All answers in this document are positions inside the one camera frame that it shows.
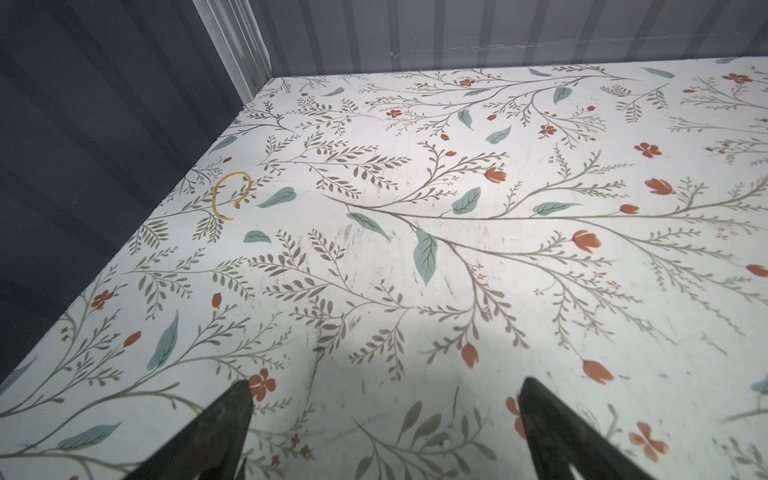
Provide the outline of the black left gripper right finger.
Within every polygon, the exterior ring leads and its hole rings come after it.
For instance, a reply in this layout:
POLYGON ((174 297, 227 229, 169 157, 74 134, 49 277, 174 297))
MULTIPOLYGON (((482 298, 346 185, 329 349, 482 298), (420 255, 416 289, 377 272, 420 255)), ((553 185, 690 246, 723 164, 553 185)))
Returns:
POLYGON ((652 479, 539 380, 524 380, 519 409, 539 479, 652 479))

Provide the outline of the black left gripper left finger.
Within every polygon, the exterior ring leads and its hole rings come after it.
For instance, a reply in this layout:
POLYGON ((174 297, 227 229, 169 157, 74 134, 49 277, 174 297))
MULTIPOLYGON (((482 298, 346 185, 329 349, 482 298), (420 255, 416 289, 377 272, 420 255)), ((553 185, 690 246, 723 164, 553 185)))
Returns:
POLYGON ((241 455, 252 411, 248 382, 234 382, 126 478, 243 479, 241 455))

